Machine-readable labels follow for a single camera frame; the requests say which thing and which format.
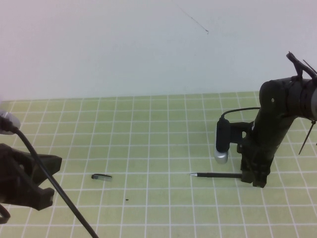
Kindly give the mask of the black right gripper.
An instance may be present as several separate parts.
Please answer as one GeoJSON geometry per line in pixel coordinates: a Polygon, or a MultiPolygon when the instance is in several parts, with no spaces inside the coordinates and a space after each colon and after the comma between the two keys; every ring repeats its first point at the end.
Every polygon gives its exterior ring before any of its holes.
{"type": "Polygon", "coordinates": [[[253,187],[264,188],[275,153],[279,146],[257,145],[249,139],[243,139],[237,145],[241,154],[241,181],[252,183],[253,187]]]}

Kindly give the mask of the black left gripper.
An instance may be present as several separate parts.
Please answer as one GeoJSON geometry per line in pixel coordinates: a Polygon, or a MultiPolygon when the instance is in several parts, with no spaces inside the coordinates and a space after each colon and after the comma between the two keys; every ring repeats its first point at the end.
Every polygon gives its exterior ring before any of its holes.
{"type": "MultiPolygon", "coordinates": [[[[62,158],[39,154],[39,159],[51,175],[59,172],[62,158]]],[[[0,145],[0,201],[4,204],[29,206],[38,211],[53,204],[52,188],[37,188],[47,176],[31,154],[0,145]]]]}

